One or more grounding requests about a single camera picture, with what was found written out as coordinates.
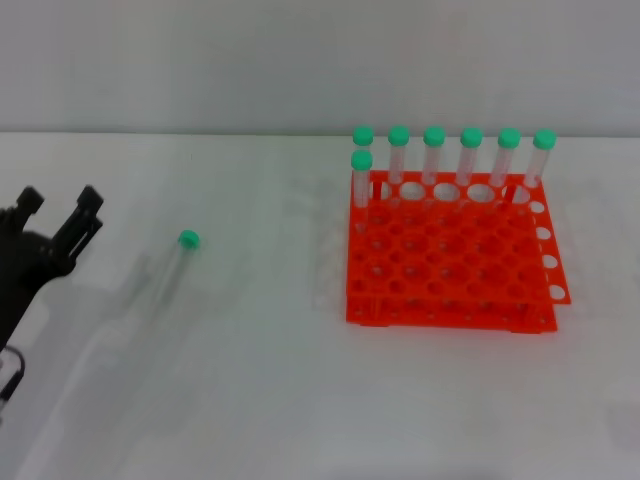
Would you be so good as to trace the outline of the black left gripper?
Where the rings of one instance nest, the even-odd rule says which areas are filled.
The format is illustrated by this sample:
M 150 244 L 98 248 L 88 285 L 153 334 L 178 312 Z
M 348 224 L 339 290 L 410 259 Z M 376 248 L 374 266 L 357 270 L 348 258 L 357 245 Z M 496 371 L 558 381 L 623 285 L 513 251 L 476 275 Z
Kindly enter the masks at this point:
M 23 229 L 44 203 L 25 187 L 15 204 L 1 210 L 1 348 L 4 348 L 38 291 L 69 275 L 103 223 L 97 217 L 103 198 L 86 185 L 74 211 L 52 239 Z

